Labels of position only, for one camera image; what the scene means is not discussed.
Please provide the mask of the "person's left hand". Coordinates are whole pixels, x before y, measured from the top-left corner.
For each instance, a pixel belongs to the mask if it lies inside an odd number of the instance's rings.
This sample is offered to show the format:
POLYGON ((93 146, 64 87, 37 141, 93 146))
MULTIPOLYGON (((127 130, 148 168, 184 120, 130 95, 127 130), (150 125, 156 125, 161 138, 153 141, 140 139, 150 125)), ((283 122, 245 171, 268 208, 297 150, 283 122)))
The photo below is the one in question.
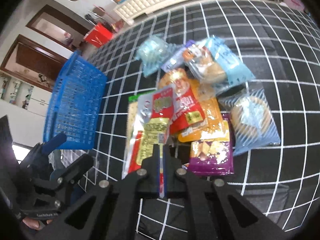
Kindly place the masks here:
POLYGON ((43 223, 40 220, 35 220, 35 219, 31 219, 28 217, 25 217, 22 222, 29 228, 36 230, 36 231, 40 231, 42 230, 45 226, 47 226, 48 224, 50 224, 53 220, 52 219, 48 219, 46 220, 45 223, 43 223))

